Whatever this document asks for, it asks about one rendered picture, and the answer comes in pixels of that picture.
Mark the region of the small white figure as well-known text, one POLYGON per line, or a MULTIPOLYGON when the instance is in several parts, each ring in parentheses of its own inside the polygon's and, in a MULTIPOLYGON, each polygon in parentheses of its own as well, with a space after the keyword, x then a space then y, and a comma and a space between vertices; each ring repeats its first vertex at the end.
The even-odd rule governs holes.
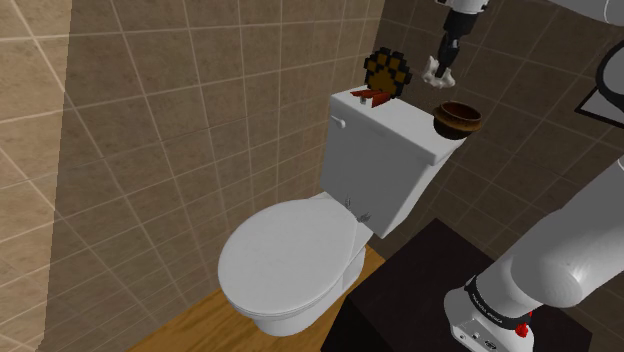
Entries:
POLYGON ((433 56, 428 58, 421 77, 425 83, 438 89, 452 88, 456 84, 452 77, 452 70, 441 65, 433 56))

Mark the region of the brown and black paw figure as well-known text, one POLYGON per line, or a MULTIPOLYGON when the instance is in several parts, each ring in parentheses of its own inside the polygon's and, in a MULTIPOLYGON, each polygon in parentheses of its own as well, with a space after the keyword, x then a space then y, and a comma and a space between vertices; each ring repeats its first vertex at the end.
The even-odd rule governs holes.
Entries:
POLYGON ((404 54, 380 47, 364 60, 365 85, 368 89, 399 97, 412 79, 404 54))

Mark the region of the brown wooden bowl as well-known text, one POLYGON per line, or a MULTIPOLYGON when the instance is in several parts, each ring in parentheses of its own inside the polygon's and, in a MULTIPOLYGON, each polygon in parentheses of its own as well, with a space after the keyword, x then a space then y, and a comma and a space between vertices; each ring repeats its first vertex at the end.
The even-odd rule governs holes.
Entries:
POLYGON ((433 116, 435 131, 450 140, 464 139, 482 127, 482 114, 457 101, 441 103, 433 110, 433 116))

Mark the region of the red folded paper shape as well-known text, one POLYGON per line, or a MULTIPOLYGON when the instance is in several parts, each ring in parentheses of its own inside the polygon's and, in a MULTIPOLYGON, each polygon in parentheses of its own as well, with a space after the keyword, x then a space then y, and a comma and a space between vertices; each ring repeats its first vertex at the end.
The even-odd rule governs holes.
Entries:
POLYGON ((350 94, 354 97, 358 97, 362 105, 366 105, 368 101, 371 101, 372 108, 384 104, 392 98, 389 92, 372 89, 351 91, 350 94))

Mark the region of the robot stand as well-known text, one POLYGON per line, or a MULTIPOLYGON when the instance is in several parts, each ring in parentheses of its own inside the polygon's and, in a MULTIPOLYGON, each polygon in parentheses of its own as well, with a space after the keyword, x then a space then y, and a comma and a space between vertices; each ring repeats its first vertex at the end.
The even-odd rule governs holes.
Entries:
POLYGON ((443 306, 492 262, 432 220, 348 294, 320 352, 511 352, 470 318, 450 324, 443 306))

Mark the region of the white toilet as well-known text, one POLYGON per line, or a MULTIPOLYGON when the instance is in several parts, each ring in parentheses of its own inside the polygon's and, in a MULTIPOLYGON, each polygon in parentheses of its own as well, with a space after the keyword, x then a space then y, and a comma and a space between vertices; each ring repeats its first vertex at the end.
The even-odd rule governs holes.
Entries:
POLYGON ((408 217, 462 143, 399 99, 332 95, 322 191, 269 206, 232 233, 218 261, 229 303, 272 336, 309 327, 357 280, 371 236, 408 217))

